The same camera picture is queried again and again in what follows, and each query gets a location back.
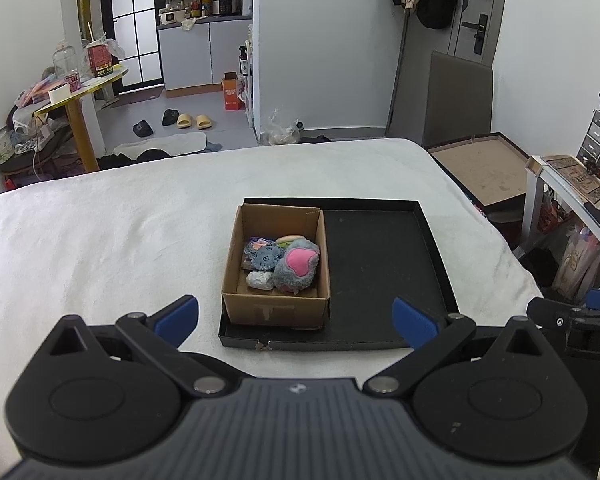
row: slipper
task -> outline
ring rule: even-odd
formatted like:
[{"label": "slipper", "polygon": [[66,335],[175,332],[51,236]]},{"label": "slipper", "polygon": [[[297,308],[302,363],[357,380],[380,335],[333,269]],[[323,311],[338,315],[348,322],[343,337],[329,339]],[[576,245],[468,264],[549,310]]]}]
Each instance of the slipper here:
[{"label": "slipper", "polygon": [[165,110],[162,117],[162,126],[171,126],[178,121],[180,112],[177,110]]},{"label": "slipper", "polygon": [[209,119],[206,115],[199,115],[196,117],[196,126],[199,130],[211,128],[211,119]]},{"label": "slipper", "polygon": [[154,131],[149,126],[147,121],[140,121],[138,124],[134,125],[134,133],[138,137],[148,137],[154,134]]},{"label": "slipper", "polygon": [[178,127],[179,128],[190,128],[191,126],[191,116],[189,114],[180,114],[178,117]]}]

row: kitchen countertop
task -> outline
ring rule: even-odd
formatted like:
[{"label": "kitchen countertop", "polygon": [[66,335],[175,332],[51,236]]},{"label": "kitchen countertop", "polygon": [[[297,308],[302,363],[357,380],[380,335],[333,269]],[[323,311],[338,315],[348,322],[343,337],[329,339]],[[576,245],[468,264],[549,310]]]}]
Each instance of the kitchen countertop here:
[{"label": "kitchen countertop", "polygon": [[[252,20],[253,16],[207,16],[206,18],[198,18],[197,23],[213,23],[213,22],[231,22],[234,20]],[[158,25],[157,30],[165,30],[167,28],[181,27],[180,22],[167,23],[166,25]]]}]

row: kitchen cabinet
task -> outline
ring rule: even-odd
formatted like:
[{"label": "kitchen cabinet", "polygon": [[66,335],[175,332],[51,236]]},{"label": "kitchen cabinet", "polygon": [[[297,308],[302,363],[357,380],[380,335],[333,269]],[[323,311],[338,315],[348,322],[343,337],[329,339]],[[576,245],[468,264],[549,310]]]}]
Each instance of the kitchen cabinet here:
[{"label": "kitchen cabinet", "polygon": [[249,25],[251,20],[209,24],[213,83],[221,83],[225,72],[240,73],[240,47],[247,40]]},{"label": "kitchen cabinet", "polygon": [[212,83],[209,23],[191,30],[160,30],[160,55],[165,90]]}]

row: glass door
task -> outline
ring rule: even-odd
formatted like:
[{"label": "glass door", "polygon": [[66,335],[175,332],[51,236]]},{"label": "glass door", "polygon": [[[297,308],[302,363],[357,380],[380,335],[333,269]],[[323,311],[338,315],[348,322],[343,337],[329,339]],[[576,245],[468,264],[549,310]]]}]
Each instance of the glass door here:
[{"label": "glass door", "polygon": [[102,14],[107,37],[118,40],[125,51],[120,61],[129,68],[116,90],[162,83],[155,0],[102,0]]}]

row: bed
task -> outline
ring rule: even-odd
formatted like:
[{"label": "bed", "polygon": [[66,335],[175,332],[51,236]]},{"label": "bed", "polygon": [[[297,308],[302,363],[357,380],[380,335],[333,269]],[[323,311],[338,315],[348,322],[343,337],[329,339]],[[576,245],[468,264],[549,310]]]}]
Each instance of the bed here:
[{"label": "bed", "polygon": [[503,324],[540,295],[505,241],[431,156],[403,139],[205,153],[42,182],[0,195],[0,475],[18,459],[6,395],[59,317],[109,324],[183,294],[200,322],[181,346],[251,374],[353,376],[405,349],[256,352],[218,339],[220,287],[235,211],[247,196],[418,200],[460,312]]}]

